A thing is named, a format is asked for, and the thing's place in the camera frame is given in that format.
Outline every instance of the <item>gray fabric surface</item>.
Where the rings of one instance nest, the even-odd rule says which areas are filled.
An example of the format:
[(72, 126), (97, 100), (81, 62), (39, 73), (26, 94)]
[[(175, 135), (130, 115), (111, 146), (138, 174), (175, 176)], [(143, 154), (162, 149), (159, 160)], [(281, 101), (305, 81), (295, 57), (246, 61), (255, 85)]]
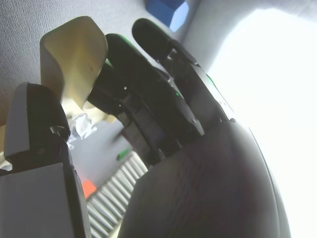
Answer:
[[(187, 0), (190, 16), (198, 0)], [(157, 22), (172, 37), (182, 40), (190, 21), (172, 33), (145, 9), (145, 0), (3, 0), (0, 1), (0, 125), (5, 124), (15, 87), (40, 83), (40, 39), (47, 32), (87, 15), (104, 33), (119, 33), (133, 41), (131, 27), (138, 18)]]

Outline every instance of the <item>textured gray wall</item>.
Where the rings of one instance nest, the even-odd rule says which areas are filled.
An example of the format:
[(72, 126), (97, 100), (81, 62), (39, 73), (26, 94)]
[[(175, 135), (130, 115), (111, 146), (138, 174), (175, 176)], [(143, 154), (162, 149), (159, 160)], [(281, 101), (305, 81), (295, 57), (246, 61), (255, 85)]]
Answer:
[(228, 33), (258, 8), (278, 8), (317, 20), (315, 0), (201, 0), (183, 45), (208, 71)]
[[(192, 15), (199, 1), (187, 2)], [(172, 33), (146, 11), (145, 0), (0, 1), (0, 125), (5, 124), (15, 87), (24, 81), (40, 83), (41, 37), (82, 15), (92, 17), (104, 33), (120, 33), (132, 41), (131, 27), (138, 18), (154, 20), (178, 40), (182, 40), (190, 21), (188, 17)]]

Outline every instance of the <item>blue hexagonal object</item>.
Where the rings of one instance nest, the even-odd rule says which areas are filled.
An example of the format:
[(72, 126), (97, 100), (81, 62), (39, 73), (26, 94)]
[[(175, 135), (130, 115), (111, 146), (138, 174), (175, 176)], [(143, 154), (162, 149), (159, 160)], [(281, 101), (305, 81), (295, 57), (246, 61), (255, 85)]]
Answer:
[(189, 6), (185, 0), (148, 0), (146, 9), (175, 32), (184, 24)]

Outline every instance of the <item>green object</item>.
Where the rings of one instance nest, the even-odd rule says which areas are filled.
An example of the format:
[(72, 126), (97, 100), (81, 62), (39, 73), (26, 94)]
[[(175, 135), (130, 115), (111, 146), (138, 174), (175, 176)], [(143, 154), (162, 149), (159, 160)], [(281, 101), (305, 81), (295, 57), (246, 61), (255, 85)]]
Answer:
[(125, 149), (125, 150), (121, 151), (117, 156), (117, 160), (121, 161), (129, 153), (129, 151), (130, 151), (130, 149)]

